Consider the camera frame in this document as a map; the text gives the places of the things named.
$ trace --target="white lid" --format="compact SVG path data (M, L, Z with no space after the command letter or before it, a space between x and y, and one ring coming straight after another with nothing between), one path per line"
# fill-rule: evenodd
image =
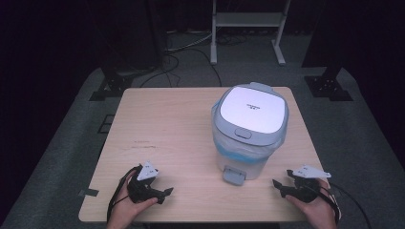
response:
M224 99L224 120L250 131L271 134L285 118L285 101L279 96L254 89L235 87Z

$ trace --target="gray carpet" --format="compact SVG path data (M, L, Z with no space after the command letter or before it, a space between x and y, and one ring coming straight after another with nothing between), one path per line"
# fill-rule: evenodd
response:
M194 39L195 35L171 35L170 44L178 47ZM284 36L281 49L287 64L280 67L270 38L249 36L242 44L219 46L215 69L226 87L256 81L291 88L324 169L332 174L330 182L361 204L373 228L405 228L405 174L401 165L349 73L342 70L337 79L353 101L312 97L304 76L321 74L325 68L300 68L309 41L310 36ZM193 49L209 56L208 45ZM220 85L200 52L173 55L179 59L179 66L171 73L153 77L144 87ZM175 58L165 57L165 69L175 64ZM136 78L133 87L153 75ZM2 228L105 228L104 223L83 223L77 217L83 201L79 192L88 187L106 138L106 134L97 133L98 128L105 115L116 112L119 103L119 98L112 97L89 101L102 79L100 69L89 75ZM353 201L333 191L343 213L339 228L367 228ZM310 228L307 222L282 222L280 227Z

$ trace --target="dark background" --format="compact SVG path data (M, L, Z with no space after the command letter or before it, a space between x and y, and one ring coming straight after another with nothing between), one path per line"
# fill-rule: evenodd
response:
M230 6L220 2L219 10L235 10L240 1ZM240 9L283 6L283 1L257 2L260 8L246 1ZM166 30L210 29L209 0L157 3ZM286 24L286 33L313 32L304 67L327 66L340 51L344 67L357 80L401 161L405 150L404 11L400 1L293 0ZM104 46L85 1L0 0L1 222L84 80L99 67L97 54Z

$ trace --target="hand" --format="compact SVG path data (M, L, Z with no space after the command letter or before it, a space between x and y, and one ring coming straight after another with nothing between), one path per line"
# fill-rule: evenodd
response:
M328 189L328 183L322 179L318 179L321 187ZM321 192L325 196L329 196L329 193L321 188ZM299 208L306 216L309 223L316 229L335 229L337 228L334 222L334 211L328 203L326 203L320 197L316 198L310 203L305 203L298 198L287 195L286 199Z
M111 211L110 220L107 224L108 229L127 228L139 213L158 202L157 198L149 198L144 202L134 203L128 197L128 182L135 172L136 171L128 175L121 190L119 191L117 200L122 199L122 201L118 202Z

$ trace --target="table top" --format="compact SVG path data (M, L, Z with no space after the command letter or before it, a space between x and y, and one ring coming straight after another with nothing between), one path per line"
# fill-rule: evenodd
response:
M79 212L82 221L106 221L118 181L146 161L159 170L152 188L174 187L163 205L140 214L143 222L272 222L305 220L273 187L292 186L287 169L308 164L322 169L289 88L273 88L288 103L285 143L270 156L258 178L243 186L226 183L217 166L211 107L228 88L152 88L125 91Z

